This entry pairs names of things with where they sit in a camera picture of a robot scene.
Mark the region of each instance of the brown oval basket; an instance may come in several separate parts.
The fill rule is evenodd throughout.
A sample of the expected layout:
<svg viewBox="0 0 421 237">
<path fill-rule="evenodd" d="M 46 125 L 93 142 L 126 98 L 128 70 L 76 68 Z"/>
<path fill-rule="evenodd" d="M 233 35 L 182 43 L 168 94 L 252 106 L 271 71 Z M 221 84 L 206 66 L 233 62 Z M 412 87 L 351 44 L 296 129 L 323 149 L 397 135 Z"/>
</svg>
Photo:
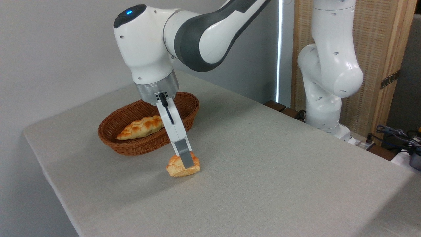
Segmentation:
<svg viewBox="0 0 421 237">
<path fill-rule="evenodd" d="M 199 110 L 199 100 L 190 93 L 177 92 L 174 103 L 187 132 L 193 126 L 193 121 Z M 131 122 L 153 115 L 159 115 L 156 106 L 142 100 L 136 101 L 108 115 L 98 127 L 98 136 L 115 152 L 125 156 L 137 156 L 154 151 L 170 143 L 165 128 L 147 137 L 123 141 L 115 139 Z"/>
</svg>

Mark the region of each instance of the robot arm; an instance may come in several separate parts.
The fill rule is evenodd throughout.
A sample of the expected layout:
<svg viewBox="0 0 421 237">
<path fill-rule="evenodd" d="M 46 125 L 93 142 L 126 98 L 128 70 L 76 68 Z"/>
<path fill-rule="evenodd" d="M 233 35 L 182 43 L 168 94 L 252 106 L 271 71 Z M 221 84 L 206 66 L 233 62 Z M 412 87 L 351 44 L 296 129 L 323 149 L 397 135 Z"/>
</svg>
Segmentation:
<svg viewBox="0 0 421 237">
<path fill-rule="evenodd" d="M 314 0 L 312 36 L 298 56 L 306 93 L 306 123 L 349 141 L 339 124 L 341 98 L 362 85 L 352 40 L 355 0 Z"/>
<path fill-rule="evenodd" d="M 219 66 L 231 46 L 270 0 L 229 0 L 217 11 L 199 15 L 144 4 L 124 10 L 114 34 L 143 101 L 157 106 L 184 167 L 194 165 L 192 150 L 174 104 L 178 91 L 172 63 L 207 72 Z"/>
<path fill-rule="evenodd" d="M 164 29 L 168 51 L 194 71 L 213 70 L 268 3 L 269 0 L 230 0 L 219 10 L 204 15 L 180 11 Z"/>
</svg>

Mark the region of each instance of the gray tablecloth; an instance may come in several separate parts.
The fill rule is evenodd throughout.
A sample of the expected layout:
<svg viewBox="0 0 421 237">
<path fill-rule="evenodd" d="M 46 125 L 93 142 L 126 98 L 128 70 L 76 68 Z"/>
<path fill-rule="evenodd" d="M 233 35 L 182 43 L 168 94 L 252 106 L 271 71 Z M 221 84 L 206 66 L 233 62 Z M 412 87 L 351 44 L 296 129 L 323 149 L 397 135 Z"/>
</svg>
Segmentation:
<svg viewBox="0 0 421 237">
<path fill-rule="evenodd" d="M 176 72 L 200 110 L 197 174 L 172 178 L 170 144 L 127 157 L 100 122 L 134 85 L 25 129 L 81 237 L 421 236 L 421 177 L 238 94 Z"/>
</svg>

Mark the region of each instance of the bread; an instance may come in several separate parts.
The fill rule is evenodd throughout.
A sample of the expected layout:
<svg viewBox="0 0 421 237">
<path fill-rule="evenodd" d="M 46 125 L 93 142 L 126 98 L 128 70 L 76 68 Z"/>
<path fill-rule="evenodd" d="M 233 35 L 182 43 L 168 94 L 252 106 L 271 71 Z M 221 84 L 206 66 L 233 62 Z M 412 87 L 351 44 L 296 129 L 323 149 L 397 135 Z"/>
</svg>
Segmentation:
<svg viewBox="0 0 421 237">
<path fill-rule="evenodd" d="M 159 115 L 144 117 L 142 120 L 136 120 L 127 125 L 126 128 L 117 135 L 117 139 L 127 140 L 138 137 L 146 137 L 154 132 L 158 132 L 163 127 L 164 124 L 162 123 Z"/>
<path fill-rule="evenodd" d="M 193 152 L 190 152 L 193 158 L 194 166 L 189 168 L 184 168 L 183 162 L 179 156 L 174 155 L 171 157 L 167 165 L 167 171 L 171 177 L 183 177 L 187 175 L 192 175 L 200 170 L 199 159 L 195 156 Z"/>
</svg>

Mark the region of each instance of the woven bamboo screen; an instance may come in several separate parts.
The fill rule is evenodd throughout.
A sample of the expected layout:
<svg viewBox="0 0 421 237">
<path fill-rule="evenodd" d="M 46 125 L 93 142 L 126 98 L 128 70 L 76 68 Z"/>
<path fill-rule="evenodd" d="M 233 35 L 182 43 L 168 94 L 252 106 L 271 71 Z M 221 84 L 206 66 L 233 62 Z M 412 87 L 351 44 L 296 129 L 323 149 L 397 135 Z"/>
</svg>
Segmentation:
<svg viewBox="0 0 421 237">
<path fill-rule="evenodd" d="M 311 35 L 313 0 L 295 0 L 293 82 L 291 106 L 305 109 L 303 78 L 298 54 L 314 43 Z M 342 100 L 341 123 L 366 136 L 385 124 L 396 82 L 381 89 L 382 80 L 400 69 L 416 0 L 357 0 L 354 14 L 354 46 L 364 73 L 361 89 Z"/>
</svg>

